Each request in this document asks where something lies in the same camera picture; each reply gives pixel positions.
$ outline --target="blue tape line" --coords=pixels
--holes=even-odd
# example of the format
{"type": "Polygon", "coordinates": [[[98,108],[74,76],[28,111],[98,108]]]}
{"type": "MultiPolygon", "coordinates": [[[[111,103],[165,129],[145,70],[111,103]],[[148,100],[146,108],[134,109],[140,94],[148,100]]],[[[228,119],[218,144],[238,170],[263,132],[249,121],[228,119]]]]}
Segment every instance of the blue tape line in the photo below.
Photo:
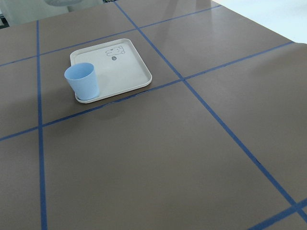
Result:
{"type": "Polygon", "coordinates": [[[190,16],[190,15],[193,15],[193,14],[197,14],[197,13],[204,12],[204,11],[209,11],[209,10],[212,10],[212,9],[215,9],[215,8],[218,8],[218,7],[221,7],[221,5],[214,6],[214,7],[211,7],[211,8],[207,8],[207,9],[205,9],[205,10],[197,11],[197,12],[194,12],[194,13],[188,13],[188,14],[184,14],[184,15],[181,15],[181,16],[178,16],[178,17],[166,19],[166,20],[163,20],[163,21],[159,21],[159,22],[157,22],[157,23],[152,23],[152,24],[149,24],[149,25],[141,26],[141,27],[139,27],[139,28],[142,29],[142,28],[146,28],[146,27],[148,27],[148,26],[157,25],[157,24],[160,24],[160,23],[165,23],[165,22],[168,22],[168,21],[171,21],[171,20],[174,20],[174,19],[187,17],[187,16],[190,16]]]}
{"type": "Polygon", "coordinates": [[[38,129],[38,127],[36,126],[36,127],[30,128],[30,129],[26,129],[26,130],[18,132],[18,133],[14,133],[14,134],[2,137],[2,138],[0,138],[0,142],[3,141],[3,140],[7,140],[7,139],[10,139],[10,138],[17,137],[17,136],[25,134],[25,133],[32,132],[32,131],[37,130],[37,129],[38,129]]]}
{"type": "Polygon", "coordinates": [[[143,33],[142,30],[134,23],[134,21],[123,11],[123,9],[118,5],[117,2],[114,4],[119,8],[119,10],[126,16],[126,18],[132,23],[132,25],[141,33],[145,40],[151,45],[151,47],[159,54],[159,56],[164,60],[164,62],[173,70],[173,72],[179,76],[180,79],[183,79],[181,74],[173,67],[173,65],[164,57],[160,50],[149,40],[149,38],[143,33]]]}
{"type": "Polygon", "coordinates": [[[307,206],[307,198],[298,202],[297,204],[285,209],[284,211],[272,216],[271,218],[266,219],[265,221],[255,225],[254,227],[249,228],[249,230],[262,230],[265,229],[274,223],[288,217],[289,215],[295,213],[298,209],[301,210],[302,208],[307,206]]]}
{"type": "Polygon", "coordinates": [[[42,96],[40,76],[40,48],[39,48],[39,21],[36,21],[36,50],[37,50],[37,113],[38,113],[38,144],[39,144],[39,185],[40,185],[40,213],[41,229],[47,230],[47,207],[45,186],[45,164],[44,164],[44,139],[43,139],[43,117],[42,96]]]}
{"type": "MultiPolygon", "coordinates": [[[[155,47],[155,45],[150,41],[150,39],[140,30],[140,28],[135,24],[135,22],[124,12],[124,10],[116,3],[119,10],[126,16],[126,18],[133,24],[133,26],[141,33],[141,35],[147,40],[147,42],[155,49],[155,51],[160,55],[160,57],[166,62],[166,64],[177,74],[177,76],[183,80],[184,84],[188,89],[194,94],[194,96],[202,103],[202,105],[209,111],[209,113],[215,118],[215,120],[223,127],[223,129],[231,136],[231,138],[237,143],[237,145],[247,154],[247,156],[252,160],[252,162],[261,170],[261,172],[267,177],[267,179],[275,186],[275,188],[284,196],[284,198],[291,204],[294,205],[296,202],[292,197],[285,191],[285,189],[275,180],[275,178],[266,170],[266,168],[257,160],[257,158],[249,151],[249,149],[240,141],[240,139],[234,134],[234,132],[222,121],[222,119],[214,112],[214,110],[202,99],[202,97],[193,89],[193,87],[181,76],[181,74],[175,69],[175,67],[163,56],[160,50],[155,47]]],[[[234,64],[242,61],[246,58],[241,58],[239,60],[229,62],[229,64],[234,64]]],[[[304,211],[298,211],[300,216],[306,221],[306,214],[304,211]]]]}
{"type": "Polygon", "coordinates": [[[195,77],[197,77],[197,76],[199,76],[199,75],[202,75],[202,74],[204,74],[204,73],[208,73],[208,72],[211,72],[211,71],[214,71],[214,70],[217,70],[217,69],[224,68],[224,67],[226,67],[226,66],[235,64],[235,63],[237,63],[237,62],[244,61],[244,60],[246,60],[246,59],[250,59],[250,58],[253,58],[253,57],[258,56],[258,55],[261,55],[261,54],[268,53],[268,52],[270,52],[270,51],[272,51],[272,50],[279,49],[279,48],[281,48],[281,47],[290,45],[290,44],[292,44],[292,43],[294,43],[294,42],[287,42],[287,43],[285,43],[285,44],[282,44],[282,45],[273,47],[273,48],[271,48],[271,49],[267,49],[267,50],[258,52],[258,53],[256,53],[256,54],[252,54],[252,55],[249,55],[249,56],[246,56],[246,57],[243,57],[243,58],[234,60],[234,61],[227,62],[227,63],[222,64],[222,65],[220,65],[220,66],[217,66],[217,67],[214,67],[214,68],[211,68],[211,69],[208,69],[208,70],[205,70],[205,71],[202,71],[202,72],[199,72],[199,73],[190,75],[190,76],[188,76],[188,77],[185,77],[184,79],[187,80],[187,79],[190,79],[190,78],[195,78],[195,77]]]}
{"type": "MultiPolygon", "coordinates": [[[[197,76],[199,76],[199,75],[205,74],[205,73],[207,73],[207,72],[211,72],[211,71],[214,71],[214,70],[223,68],[223,67],[225,67],[225,66],[229,66],[229,65],[235,64],[235,63],[240,62],[240,61],[242,61],[242,60],[245,60],[245,59],[248,59],[248,58],[252,58],[252,57],[255,57],[255,56],[258,56],[258,55],[267,53],[267,52],[269,52],[269,51],[272,51],[272,50],[274,50],[274,49],[281,48],[281,47],[283,47],[283,46],[287,46],[287,45],[292,44],[292,43],[293,43],[293,42],[289,42],[289,43],[286,43],[286,44],[283,44],[283,45],[280,45],[280,46],[276,46],[276,47],[274,47],[274,48],[271,48],[271,49],[268,49],[268,50],[265,50],[265,51],[262,51],[262,52],[259,52],[259,53],[256,53],[256,54],[253,54],[253,55],[250,55],[250,56],[247,56],[247,57],[244,57],[244,58],[235,60],[235,61],[231,61],[231,62],[222,64],[222,65],[220,65],[220,66],[217,66],[217,67],[214,67],[214,68],[211,68],[211,69],[202,71],[202,72],[200,72],[200,73],[196,73],[196,74],[190,75],[190,76],[185,77],[185,78],[183,78],[183,79],[187,80],[187,79],[190,79],[190,78],[194,78],[194,77],[197,77],[197,76]]],[[[168,63],[168,60],[161,54],[161,52],[160,52],[155,46],[154,46],[154,49],[156,50],[157,53],[160,53],[160,55],[162,56],[162,59],[163,59],[166,63],[168,63]]],[[[178,71],[176,71],[175,68],[173,68],[172,70],[173,70],[177,75],[180,75],[180,74],[178,73],[178,71]]],[[[177,82],[180,82],[180,81],[181,81],[181,80],[176,80],[176,81],[174,81],[174,82],[167,83],[167,84],[164,84],[164,85],[161,85],[161,86],[152,88],[152,89],[147,90],[147,91],[143,91],[142,93],[149,92],[149,91],[155,90],[155,89],[160,89],[160,88],[163,88],[163,87],[168,86],[168,85],[172,85],[172,84],[177,83],[177,82]]],[[[43,126],[44,126],[44,127],[45,127],[45,126],[49,126],[49,125],[51,125],[51,124],[60,122],[60,121],[62,121],[63,119],[66,120],[67,117],[64,117],[64,118],[61,118],[61,119],[58,119],[58,120],[54,120],[54,121],[52,121],[52,122],[49,122],[49,123],[44,124],[43,126]]],[[[9,139],[9,138],[12,138],[12,137],[15,137],[15,136],[18,136],[18,135],[21,135],[21,134],[26,133],[26,132],[28,132],[28,131],[32,131],[32,129],[25,130],[25,131],[22,131],[22,132],[19,132],[19,133],[15,133],[15,134],[12,134],[12,135],[9,135],[9,136],[0,138],[0,141],[5,140],[5,139],[9,139]]]]}
{"type": "Polygon", "coordinates": [[[66,116],[66,117],[63,117],[63,118],[54,120],[54,121],[45,123],[45,124],[43,125],[43,127],[47,127],[47,126],[53,125],[53,124],[58,123],[58,122],[61,122],[61,121],[65,121],[65,120],[68,120],[68,119],[70,119],[70,118],[77,117],[77,116],[80,116],[80,115],[89,113],[89,112],[91,112],[91,111],[95,111],[95,110],[97,110],[97,109],[101,109],[101,108],[106,107],[106,106],[108,106],[108,105],[110,105],[110,104],[119,103],[119,102],[125,101],[125,100],[127,100],[127,99],[129,99],[129,98],[139,96],[139,95],[141,95],[141,94],[143,94],[143,93],[151,92],[151,91],[154,91],[154,90],[158,90],[158,89],[167,87],[167,86],[169,86],[169,85],[176,84],[176,83],[181,82],[181,81],[182,81],[182,80],[175,80],[175,81],[169,82],[169,83],[167,83],[167,84],[160,85],[160,86],[157,86],[157,87],[154,87],[154,88],[151,88],[151,89],[148,89],[148,90],[145,90],[145,91],[142,91],[142,92],[139,92],[139,93],[136,93],[136,94],[133,94],[133,95],[130,95],[130,96],[121,98],[121,99],[118,99],[118,100],[113,101],[113,102],[109,102],[109,103],[106,103],[106,104],[102,104],[102,105],[96,106],[96,107],[94,107],[94,108],[87,109],[87,110],[84,110],[84,111],[82,111],[82,112],[75,113],[75,114],[72,114],[72,115],[69,115],[69,116],[66,116]]]}
{"type": "Polygon", "coordinates": [[[16,60],[16,61],[11,61],[11,62],[8,62],[8,63],[4,63],[4,64],[1,64],[0,67],[6,66],[6,65],[10,65],[10,64],[13,64],[13,63],[16,63],[16,62],[20,62],[20,61],[25,61],[25,60],[28,60],[28,59],[31,59],[31,58],[35,58],[35,57],[36,56],[31,56],[31,57],[26,57],[26,58],[19,59],[19,60],[16,60]]]}

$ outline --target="white tray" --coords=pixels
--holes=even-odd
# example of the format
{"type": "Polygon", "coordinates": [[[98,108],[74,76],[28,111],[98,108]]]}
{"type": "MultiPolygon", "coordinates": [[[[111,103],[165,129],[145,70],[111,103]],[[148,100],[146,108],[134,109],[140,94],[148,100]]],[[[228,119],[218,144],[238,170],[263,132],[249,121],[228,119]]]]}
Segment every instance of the white tray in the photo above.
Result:
{"type": "Polygon", "coordinates": [[[152,75],[129,39],[123,38],[71,53],[71,65],[90,62],[94,65],[100,95],[91,103],[124,92],[142,88],[152,81],[152,75]]]}

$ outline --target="plastic cup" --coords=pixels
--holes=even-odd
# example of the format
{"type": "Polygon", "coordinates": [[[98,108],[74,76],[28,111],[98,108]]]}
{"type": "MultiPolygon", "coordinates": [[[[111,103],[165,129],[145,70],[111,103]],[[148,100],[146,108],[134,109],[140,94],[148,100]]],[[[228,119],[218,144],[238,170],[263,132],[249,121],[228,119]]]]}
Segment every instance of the plastic cup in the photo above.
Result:
{"type": "Polygon", "coordinates": [[[99,96],[93,64],[84,62],[73,65],[65,71],[64,76],[80,100],[86,101],[99,96]]]}

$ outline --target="cartoon drawing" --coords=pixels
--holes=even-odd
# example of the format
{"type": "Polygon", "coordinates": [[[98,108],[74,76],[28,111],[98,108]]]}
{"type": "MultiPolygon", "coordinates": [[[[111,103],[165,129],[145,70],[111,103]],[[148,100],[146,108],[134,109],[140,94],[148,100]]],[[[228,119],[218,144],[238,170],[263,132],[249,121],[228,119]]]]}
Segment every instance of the cartoon drawing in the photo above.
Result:
{"type": "Polygon", "coordinates": [[[113,56],[113,55],[124,54],[124,53],[125,53],[125,51],[124,51],[123,46],[114,47],[114,48],[106,51],[107,56],[113,56]]]}

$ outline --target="brown tabletop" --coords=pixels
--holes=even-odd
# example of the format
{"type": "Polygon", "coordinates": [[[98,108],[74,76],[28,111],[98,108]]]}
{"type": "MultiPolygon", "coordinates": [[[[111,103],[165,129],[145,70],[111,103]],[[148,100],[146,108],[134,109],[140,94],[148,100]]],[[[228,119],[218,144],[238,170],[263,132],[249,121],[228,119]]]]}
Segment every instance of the brown tabletop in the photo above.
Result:
{"type": "Polygon", "coordinates": [[[1,230],[307,229],[306,45],[209,0],[119,0],[0,41],[1,230]],[[77,102],[70,53],[120,38],[152,83],[77,102]]]}

